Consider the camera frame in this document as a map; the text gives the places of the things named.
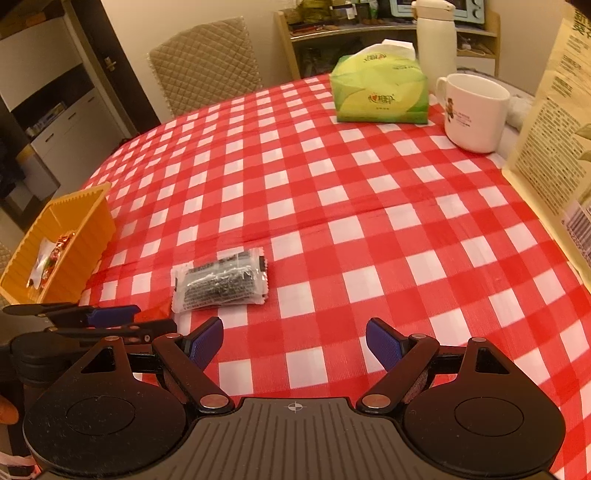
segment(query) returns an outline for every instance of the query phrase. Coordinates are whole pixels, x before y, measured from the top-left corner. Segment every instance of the red checkered tablecloth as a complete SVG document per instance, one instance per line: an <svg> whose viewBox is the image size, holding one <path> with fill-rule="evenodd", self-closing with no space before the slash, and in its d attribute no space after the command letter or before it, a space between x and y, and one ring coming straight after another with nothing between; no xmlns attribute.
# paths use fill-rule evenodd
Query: red checkered tablecloth
<svg viewBox="0 0 591 480"><path fill-rule="evenodd" d="M225 327L206 373L235 397L348 396L384 371L365 325L445 345L484 336L566 419L554 472L591 469L591 297L499 171L427 126L339 124L327 77L182 116L117 151L117 225L82 303L170 300L171 271L264 247L269 299L179 316Z"/></svg>

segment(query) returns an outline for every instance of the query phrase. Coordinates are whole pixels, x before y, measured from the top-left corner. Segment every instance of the metal bolt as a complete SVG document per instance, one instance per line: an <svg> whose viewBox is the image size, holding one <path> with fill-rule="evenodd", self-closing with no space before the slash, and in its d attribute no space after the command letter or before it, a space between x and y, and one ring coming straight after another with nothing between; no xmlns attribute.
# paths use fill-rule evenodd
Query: metal bolt
<svg viewBox="0 0 591 480"><path fill-rule="evenodd" d="M367 408L375 408L376 410L379 408L386 408L390 405L390 399L385 395L366 395L361 400L361 403L365 405Z"/></svg>
<svg viewBox="0 0 591 480"><path fill-rule="evenodd" d="M205 395L204 397L202 397L201 400L199 400L199 403L205 408L217 410L219 408L224 408L226 405L228 405L230 403L230 400L224 395L212 394Z"/></svg>

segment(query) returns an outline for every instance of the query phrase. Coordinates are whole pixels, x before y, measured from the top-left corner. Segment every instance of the yellow basket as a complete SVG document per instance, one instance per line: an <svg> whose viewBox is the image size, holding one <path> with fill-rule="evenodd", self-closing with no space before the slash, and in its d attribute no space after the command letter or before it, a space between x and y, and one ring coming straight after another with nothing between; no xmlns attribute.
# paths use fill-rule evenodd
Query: yellow basket
<svg viewBox="0 0 591 480"><path fill-rule="evenodd" d="M12 304L78 302L86 282L115 233L106 201L110 183L65 195L48 203L14 252L2 278L0 295ZM45 288L27 287L41 240L51 242L74 231Z"/></svg>

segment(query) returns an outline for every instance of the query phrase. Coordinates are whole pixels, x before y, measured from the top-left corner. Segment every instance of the chair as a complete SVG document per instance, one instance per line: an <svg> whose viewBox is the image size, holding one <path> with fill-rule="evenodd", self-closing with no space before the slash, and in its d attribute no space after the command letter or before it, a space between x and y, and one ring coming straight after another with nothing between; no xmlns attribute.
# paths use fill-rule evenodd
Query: chair
<svg viewBox="0 0 591 480"><path fill-rule="evenodd" d="M174 116L262 88L242 17L178 33L148 61Z"/></svg>

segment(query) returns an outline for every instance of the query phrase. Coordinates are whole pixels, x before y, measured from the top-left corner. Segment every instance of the thermos lid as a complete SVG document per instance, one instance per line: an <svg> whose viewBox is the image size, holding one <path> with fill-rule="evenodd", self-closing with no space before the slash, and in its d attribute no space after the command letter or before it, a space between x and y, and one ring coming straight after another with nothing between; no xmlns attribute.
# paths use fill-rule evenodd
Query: thermos lid
<svg viewBox="0 0 591 480"><path fill-rule="evenodd" d="M455 12L456 7L445 0L416 0L413 2L415 18L453 22Z"/></svg>

